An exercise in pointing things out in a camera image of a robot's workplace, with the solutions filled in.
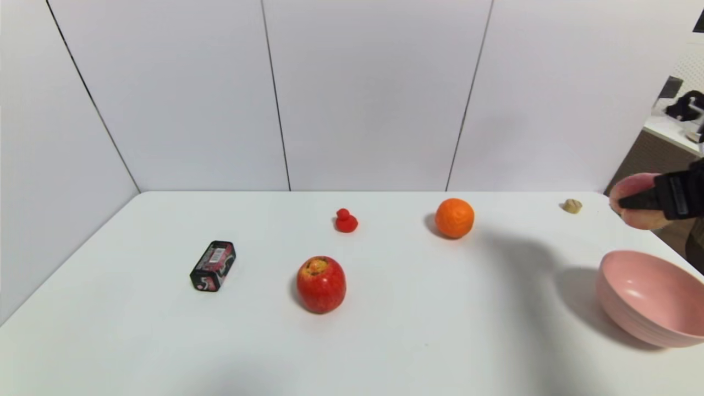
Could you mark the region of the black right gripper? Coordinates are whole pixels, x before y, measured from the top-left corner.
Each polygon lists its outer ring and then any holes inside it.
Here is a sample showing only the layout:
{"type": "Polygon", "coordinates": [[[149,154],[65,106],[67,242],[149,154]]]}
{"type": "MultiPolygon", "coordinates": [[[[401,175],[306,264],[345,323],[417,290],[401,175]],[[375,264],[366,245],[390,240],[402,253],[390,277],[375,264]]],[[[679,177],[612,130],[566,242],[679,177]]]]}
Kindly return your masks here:
{"type": "Polygon", "coordinates": [[[703,162],[654,178],[654,188],[619,199],[624,210],[662,211],[668,220],[703,216],[703,162]]]}

